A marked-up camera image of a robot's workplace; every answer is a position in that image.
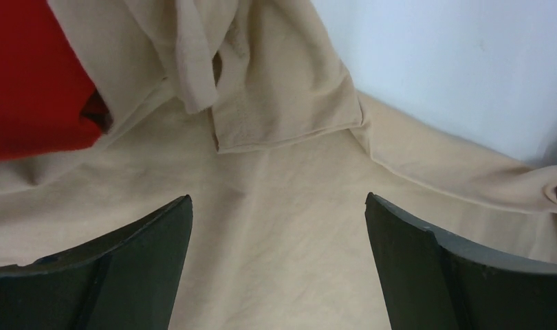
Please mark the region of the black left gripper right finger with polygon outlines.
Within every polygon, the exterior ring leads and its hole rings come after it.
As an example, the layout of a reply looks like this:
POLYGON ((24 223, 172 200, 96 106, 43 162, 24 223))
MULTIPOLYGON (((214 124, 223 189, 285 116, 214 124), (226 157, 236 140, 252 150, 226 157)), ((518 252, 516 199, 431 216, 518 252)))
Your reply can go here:
POLYGON ((557 264, 475 243, 374 194, 365 204, 393 329, 557 329, 557 264))

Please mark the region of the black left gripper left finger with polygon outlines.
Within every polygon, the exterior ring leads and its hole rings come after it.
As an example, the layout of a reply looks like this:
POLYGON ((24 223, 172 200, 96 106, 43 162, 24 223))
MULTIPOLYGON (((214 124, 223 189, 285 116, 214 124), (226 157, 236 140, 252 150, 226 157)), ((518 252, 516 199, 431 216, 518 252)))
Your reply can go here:
POLYGON ((179 197, 26 265, 0 267, 0 329, 167 329, 193 226, 179 197))

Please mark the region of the beige t shirt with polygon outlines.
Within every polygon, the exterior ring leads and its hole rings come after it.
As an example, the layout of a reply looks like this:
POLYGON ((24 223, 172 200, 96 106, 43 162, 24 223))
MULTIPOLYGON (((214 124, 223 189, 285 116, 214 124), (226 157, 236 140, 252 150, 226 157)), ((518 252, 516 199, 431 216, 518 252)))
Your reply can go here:
POLYGON ((364 219, 377 193, 431 223, 557 263, 557 167, 531 170, 355 91, 312 4, 238 2, 211 26, 220 98, 188 115, 157 6, 53 1, 129 121, 99 151, 0 165, 0 266, 193 200, 169 329, 388 329, 364 219))

